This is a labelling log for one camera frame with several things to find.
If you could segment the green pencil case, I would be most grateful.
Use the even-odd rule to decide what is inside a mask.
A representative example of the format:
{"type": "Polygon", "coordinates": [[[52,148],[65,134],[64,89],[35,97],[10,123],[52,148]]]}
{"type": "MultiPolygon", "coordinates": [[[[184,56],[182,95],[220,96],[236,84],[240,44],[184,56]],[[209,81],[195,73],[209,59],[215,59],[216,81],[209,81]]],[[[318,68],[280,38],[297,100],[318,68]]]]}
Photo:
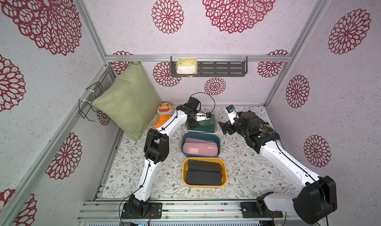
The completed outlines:
{"type": "Polygon", "coordinates": [[[189,123],[186,122],[185,123],[186,130],[187,131],[193,131],[193,132],[196,131],[196,132],[214,133],[216,131],[216,129],[217,129],[217,127],[216,127],[216,119],[215,119],[215,115],[214,114],[211,115],[210,119],[199,121],[198,124],[199,124],[199,127],[190,128],[189,123]]]}

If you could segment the pink pencil case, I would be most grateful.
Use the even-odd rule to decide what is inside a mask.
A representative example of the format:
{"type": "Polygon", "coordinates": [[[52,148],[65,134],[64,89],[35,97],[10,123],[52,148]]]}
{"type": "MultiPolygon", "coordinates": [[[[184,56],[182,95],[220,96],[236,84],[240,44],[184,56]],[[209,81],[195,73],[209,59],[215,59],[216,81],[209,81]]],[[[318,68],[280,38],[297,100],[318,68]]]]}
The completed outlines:
{"type": "Polygon", "coordinates": [[[216,157],[218,155],[218,145],[214,142],[186,142],[183,145],[183,152],[188,155],[216,157]]]}
{"type": "Polygon", "coordinates": [[[186,138],[185,143],[203,143],[203,144],[216,144],[214,141],[202,140],[197,138],[186,138]]]}

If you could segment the black pencil case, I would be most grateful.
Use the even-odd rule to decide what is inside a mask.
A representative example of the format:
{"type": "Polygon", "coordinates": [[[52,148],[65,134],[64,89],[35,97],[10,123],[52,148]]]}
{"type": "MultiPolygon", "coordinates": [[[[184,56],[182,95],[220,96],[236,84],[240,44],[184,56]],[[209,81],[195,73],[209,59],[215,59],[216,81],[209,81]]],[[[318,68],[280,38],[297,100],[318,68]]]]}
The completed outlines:
{"type": "Polygon", "coordinates": [[[219,163],[199,160],[188,160],[188,170],[199,172],[222,173],[222,167],[219,163]]]}
{"type": "Polygon", "coordinates": [[[188,185],[220,186],[222,174],[217,172],[187,171],[185,183],[188,185]]]}

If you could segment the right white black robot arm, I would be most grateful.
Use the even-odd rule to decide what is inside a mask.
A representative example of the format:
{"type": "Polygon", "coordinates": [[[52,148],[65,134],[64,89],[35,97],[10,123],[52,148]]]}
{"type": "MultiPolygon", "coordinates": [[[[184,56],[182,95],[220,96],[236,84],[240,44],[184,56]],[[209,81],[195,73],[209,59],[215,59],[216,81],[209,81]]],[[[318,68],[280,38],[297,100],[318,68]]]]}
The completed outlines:
{"type": "Polygon", "coordinates": [[[295,186],[294,195],[268,192],[259,196],[258,209],[296,214],[309,225],[337,210],[336,183],[331,177],[318,175],[286,152],[279,143],[280,135],[255,113],[237,112],[233,105],[226,108],[226,113],[229,121],[219,123],[223,134],[238,133],[250,148],[272,162],[295,186]]]}

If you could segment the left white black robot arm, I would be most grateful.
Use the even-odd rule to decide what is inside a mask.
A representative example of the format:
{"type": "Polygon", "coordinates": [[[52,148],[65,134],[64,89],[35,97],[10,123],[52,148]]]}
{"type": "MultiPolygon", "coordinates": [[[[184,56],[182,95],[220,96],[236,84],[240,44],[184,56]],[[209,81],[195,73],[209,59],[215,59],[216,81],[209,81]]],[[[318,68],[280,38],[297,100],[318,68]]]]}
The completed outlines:
{"type": "Polygon", "coordinates": [[[137,189],[129,196],[127,203],[139,215],[144,216],[148,210],[153,182],[169,154],[171,135],[186,122],[190,127],[198,127],[200,121],[210,119],[211,114],[201,114],[199,109],[200,101],[190,97],[185,104],[176,107],[174,114],[161,127],[148,131],[142,175],[137,189]]]}

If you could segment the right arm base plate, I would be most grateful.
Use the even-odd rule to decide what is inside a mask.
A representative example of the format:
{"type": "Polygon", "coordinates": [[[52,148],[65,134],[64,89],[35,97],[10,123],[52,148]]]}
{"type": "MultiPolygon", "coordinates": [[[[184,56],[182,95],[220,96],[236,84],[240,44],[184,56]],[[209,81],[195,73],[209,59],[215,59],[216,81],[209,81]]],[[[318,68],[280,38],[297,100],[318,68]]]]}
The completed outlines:
{"type": "Polygon", "coordinates": [[[281,211],[270,211],[264,204],[256,202],[241,202],[241,212],[243,218],[283,218],[281,211]]]}

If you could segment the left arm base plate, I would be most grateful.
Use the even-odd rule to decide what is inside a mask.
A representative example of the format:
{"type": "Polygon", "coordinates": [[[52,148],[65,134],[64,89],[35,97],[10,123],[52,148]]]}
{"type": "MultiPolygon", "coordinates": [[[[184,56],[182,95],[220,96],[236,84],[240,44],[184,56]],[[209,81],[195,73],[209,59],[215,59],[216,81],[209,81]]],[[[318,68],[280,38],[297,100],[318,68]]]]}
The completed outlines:
{"type": "Polygon", "coordinates": [[[126,203],[121,212],[122,220],[129,219],[161,219],[162,217],[162,203],[150,203],[141,205],[134,205],[133,203],[126,203]]]}

